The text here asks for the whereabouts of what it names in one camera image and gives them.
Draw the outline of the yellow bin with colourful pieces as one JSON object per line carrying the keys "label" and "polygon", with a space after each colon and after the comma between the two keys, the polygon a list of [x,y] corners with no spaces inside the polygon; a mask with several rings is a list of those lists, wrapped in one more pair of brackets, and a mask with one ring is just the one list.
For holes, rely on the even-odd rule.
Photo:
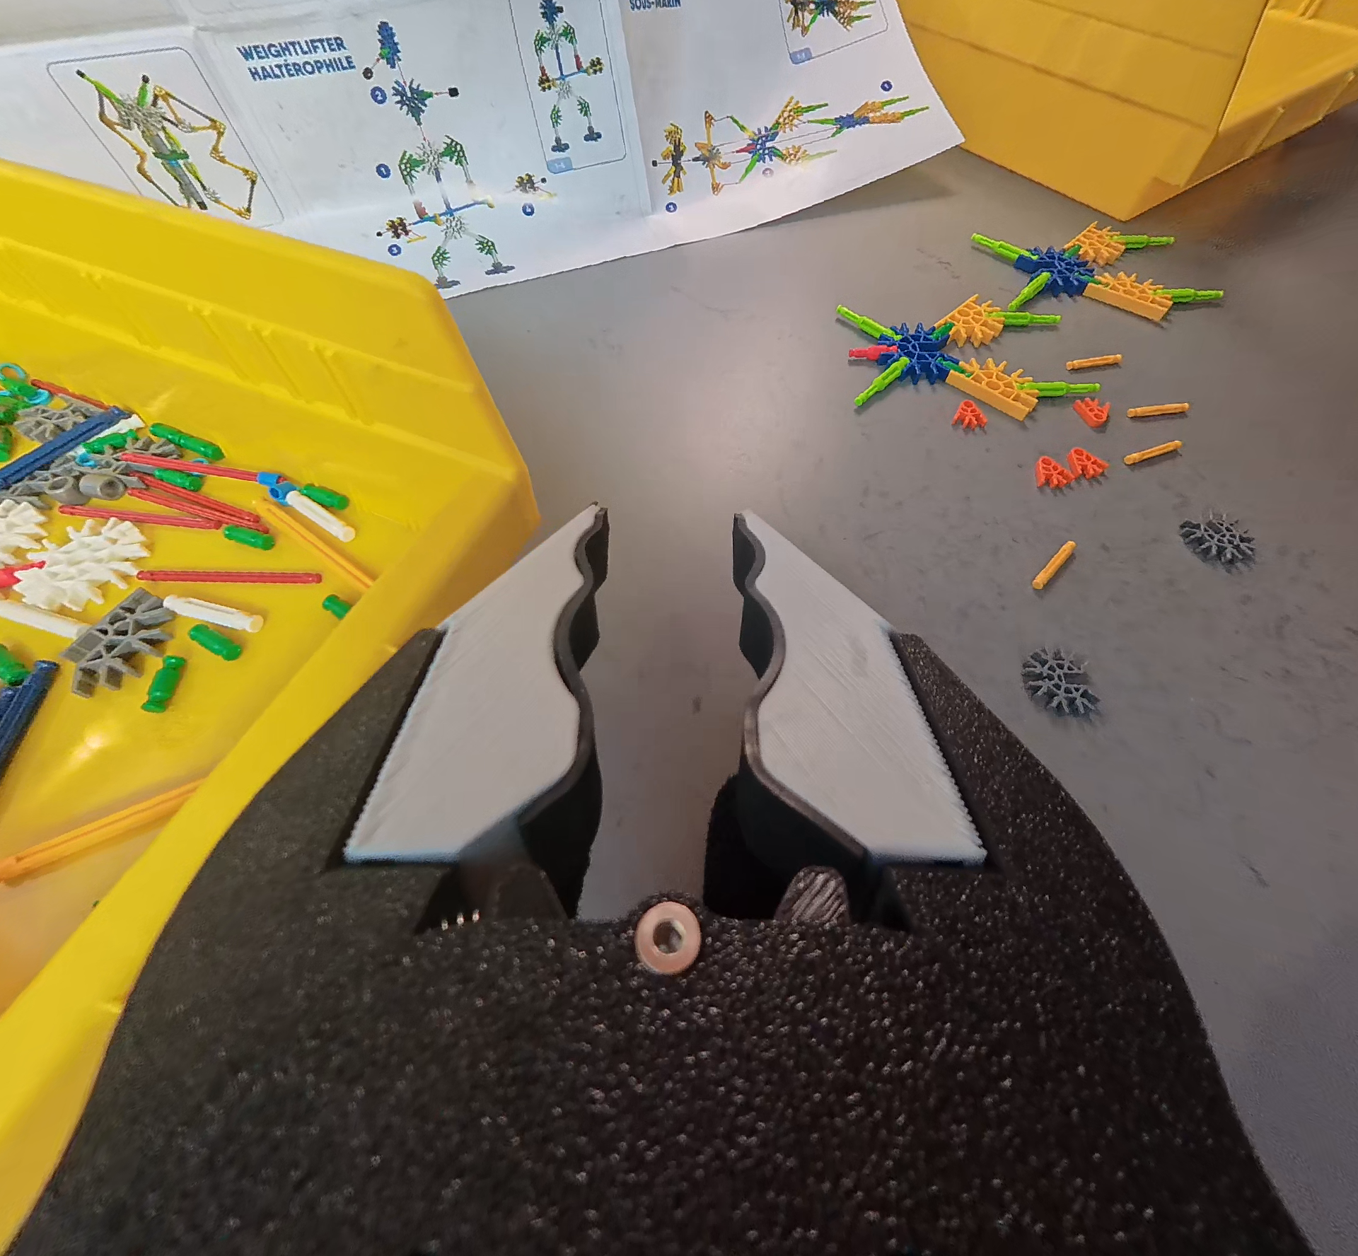
{"label": "yellow bin with colourful pieces", "polygon": [[160,826],[2,885],[2,1088],[98,1061],[148,948],[221,832],[406,637],[515,556],[535,522],[525,464],[432,285],[270,231],[2,163],[2,362],[205,438],[228,466],[348,498],[332,551],[272,553],[144,527],[176,570],[274,567],[318,584],[202,587],[263,616],[227,661],[173,624],[159,660],[72,693],[63,664],[2,775],[2,854],[202,783]]}

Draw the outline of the grey snowflake connector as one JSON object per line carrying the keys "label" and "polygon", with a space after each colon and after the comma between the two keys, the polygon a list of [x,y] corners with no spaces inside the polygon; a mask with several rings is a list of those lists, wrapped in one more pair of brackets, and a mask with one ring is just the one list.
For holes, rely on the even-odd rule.
{"label": "grey snowflake connector", "polygon": [[1035,650],[1020,666],[1020,684],[1027,697],[1063,719],[1085,719],[1098,709],[1081,661],[1061,650]]}
{"label": "grey snowflake connector", "polygon": [[1220,569],[1247,567],[1256,557],[1255,537],[1242,522],[1221,512],[1182,518],[1178,535],[1200,561]]}

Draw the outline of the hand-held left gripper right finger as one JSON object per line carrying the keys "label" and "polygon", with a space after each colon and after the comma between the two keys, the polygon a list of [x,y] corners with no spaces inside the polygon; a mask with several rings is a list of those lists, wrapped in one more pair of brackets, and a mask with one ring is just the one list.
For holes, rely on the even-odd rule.
{"label": "hand-held left gripper right finger", "polygon": [[702,900],[791,914],[820,881],[839,923],[906,923],[901,874],[982,874],[981,830],[890,622],[752,512],[733,518],[739,652],[755,671],[736,771],[709,815]]}

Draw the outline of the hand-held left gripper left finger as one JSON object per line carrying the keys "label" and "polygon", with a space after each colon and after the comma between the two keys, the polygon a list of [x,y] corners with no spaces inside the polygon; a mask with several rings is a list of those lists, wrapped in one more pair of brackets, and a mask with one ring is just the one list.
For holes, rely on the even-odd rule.
{"label": "hand-held left gripper left finger", "polygon": [[342,845],[353,865],[447,868],[428,919],[577,914],[602,819],[583,667],[607,516],[591,503],[438,625]]}

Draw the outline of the white folded instruction sheet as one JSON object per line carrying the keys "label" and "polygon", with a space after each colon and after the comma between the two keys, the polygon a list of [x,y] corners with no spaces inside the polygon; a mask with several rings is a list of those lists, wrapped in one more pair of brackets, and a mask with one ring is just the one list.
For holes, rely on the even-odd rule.
{"label": "white folded instruction sheet", "polygon": [[958,146],[896,0],[1,0],[2,156],[445,295]]}

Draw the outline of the blue yellow green toy model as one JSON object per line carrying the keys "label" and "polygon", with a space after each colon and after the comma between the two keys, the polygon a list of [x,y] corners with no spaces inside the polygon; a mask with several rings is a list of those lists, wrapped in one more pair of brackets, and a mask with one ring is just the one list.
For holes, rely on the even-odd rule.
{"label": "blue yellow green toy model", "polygon": [[1126,233],[1088,224],[1055,247],[1017,247],[978,231],[971,234],[971,242],[1027,275],[1024,294],[1082,297],[1156,323],[1176,307],[1215,302],[1224,297],[1218,289],[1171,288],[1114,270],[1114,265],[1129,253],[1172,246],[1175,239],[1169,234]]}

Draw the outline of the pile of colourful construction pieces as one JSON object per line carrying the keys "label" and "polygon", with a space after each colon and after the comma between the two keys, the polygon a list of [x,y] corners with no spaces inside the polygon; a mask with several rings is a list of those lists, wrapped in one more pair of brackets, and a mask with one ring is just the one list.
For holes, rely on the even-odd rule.
{"label": "pile of colourful construction pieces", "polygon": [[2,365],[2,857],[182,803],[338,626],[397,535],[360,434],[137,375]]}

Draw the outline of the toy model with red rod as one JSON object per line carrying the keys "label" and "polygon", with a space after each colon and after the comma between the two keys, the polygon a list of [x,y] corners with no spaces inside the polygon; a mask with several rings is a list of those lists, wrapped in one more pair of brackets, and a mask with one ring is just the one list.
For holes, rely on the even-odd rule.
{"label": "toy model with red rod", "polygon": [[1061,320],[1056,314],[1000,310],[972,297],[932,325],[881,324],[843,305],[836,307],[836,318],[865,338],[865,346],[851,350],[849,359],[877,367],[875,378],[854,398],[856,408],[907,379],[929,385],[943,382],[979,405],[1023,421],[1040,399],[1092,395],[1101,389],[1097,382],[1039,382],[1020,369],[1008,370],[1004,362],[961,356],[962,350],[988,346],[1010,327],[1053,325]]}

